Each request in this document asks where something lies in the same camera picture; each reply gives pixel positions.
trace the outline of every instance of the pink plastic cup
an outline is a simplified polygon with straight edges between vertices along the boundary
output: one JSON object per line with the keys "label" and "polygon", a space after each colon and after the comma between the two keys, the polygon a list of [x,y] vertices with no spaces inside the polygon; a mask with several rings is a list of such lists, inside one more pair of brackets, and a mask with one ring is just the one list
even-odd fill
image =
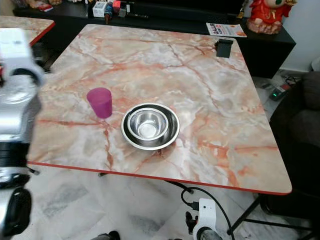
{"label": "pink plastic cup", "polygon": [[108,89],[104,87],[94,88],[88,92],[86,99],[99,118],[105,119],[111,116],[112,96]]}

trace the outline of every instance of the nested metal bowls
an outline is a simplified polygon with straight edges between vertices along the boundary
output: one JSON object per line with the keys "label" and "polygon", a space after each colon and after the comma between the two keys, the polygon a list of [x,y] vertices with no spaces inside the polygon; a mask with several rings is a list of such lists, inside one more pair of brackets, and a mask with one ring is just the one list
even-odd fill
{"label": "nested metal bowls", "polygon": [[173,143],[180,131],[177,115],[159,103],[142,103],[125,113],[121,122],[124,138],[142,150],[158,150]]}

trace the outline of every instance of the white marble floor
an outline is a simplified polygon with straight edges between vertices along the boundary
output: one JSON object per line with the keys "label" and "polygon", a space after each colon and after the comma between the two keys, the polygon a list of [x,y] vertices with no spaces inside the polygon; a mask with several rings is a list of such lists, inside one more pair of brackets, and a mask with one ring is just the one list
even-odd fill
{"label": "white marble floor", "polygon": [[[162,180],[63,168],[32,166],[27,188],[33,195],[31,223],[14,240],[91,240],[98,234],[118,230],[122,240],[191,240],[185,212],[196,212],[180,199],[181,189]],[[254,195],[216,187],[203,187],[224,207],[231,223],[253,202]],[[187,194],[189,201],[205,197]],[[252,218],[286,223],[266,215],[258,207]],[[217,209],[217,230],[224,240],[227,224]],[[237,240],[296,240],[292,229],[243,223],[235,232]]]}

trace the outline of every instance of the red table edge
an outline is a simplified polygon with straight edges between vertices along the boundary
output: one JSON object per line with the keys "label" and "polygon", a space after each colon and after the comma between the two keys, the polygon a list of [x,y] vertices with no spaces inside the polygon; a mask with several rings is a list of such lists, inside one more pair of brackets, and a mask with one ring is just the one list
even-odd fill
{"label": "red table edge", "polygon": [[55,168],[62,168],[62,169],[73,169],[73,170],[81,170],[81,171],[96,172],[96,173],[103,173],[103,174],[115,174],[115,175],[139,177],[139,178],[146,178],[146,179],[157,179],[157,180],[172,181],[172,182],[194,184],[194,185],[202,185],[202,186],[208,186],[208,187],[217,187],[217,188],[223,188],[223,189],[232,189],[232,190],[239,190],[239,191],[245,191],[245,192],[250,192],[250,193],[267,194],[267,195],[285,196],[285,195],[288,195],[288,194],[290,194],[292,192],[292,187],[291,187],[290,192],[285,192],[285,193],[283,193],[283,192],[272,192],[272,191],[259,191],[259,190],[255,190],[255,189],[241,188],[241,187],[235,187],[235,186],[225,186],[225,185],[218,185],[218,184],[211,184],[211,183],[204,183],[204,182],[196,182],[196,181],[188,181],[188,180],[181,180],[181,179],[174,179],[174,178],[167,178],[167,177],[158,177],[158,176],[148,176],[148,175],[143,175],[143,174],[127,173],[127,172],[98,170],[98,169],[90,169],[90,168],[85,168],[85,167],[58,165],[58,164],[51,164],[51,163],[44,163],[44,162],[34,162],[34,161],[28,161],[27,163],[31,164],[31,165],[39,165],[39,166],[46,166],[46,167],[55,167]]}
{"label": "red table edge", "polygon": [[45,30],[43,30],[38,36],[36,36],[31,42],[30,46],[33,46],[36,42],[38,42],[47,32],[49,32],[56,25],[55,21],[53,21]]}

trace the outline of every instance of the marble tabletop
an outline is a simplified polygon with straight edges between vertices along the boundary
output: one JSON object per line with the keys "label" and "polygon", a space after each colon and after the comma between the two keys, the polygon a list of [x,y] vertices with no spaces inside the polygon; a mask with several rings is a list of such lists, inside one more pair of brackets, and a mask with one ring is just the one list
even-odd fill
{"label": "marble tabletop", "polygon": [[54,25],[55,22],[48,19],[0,16],[0,28],[21,28],[25,30],[30,45],[39,41]]}
{"label": "marble tabletop", "polygon": [[[80,169],[284,195],[292,187],[236,40],[216,57],[208,35],[87,25],[52,66],[40,92],[28,159]],[[112,92],[99,119],[89,90]],[[121,120],[134,105],[164,104],[180,120],[176,141],[134,148]]]}

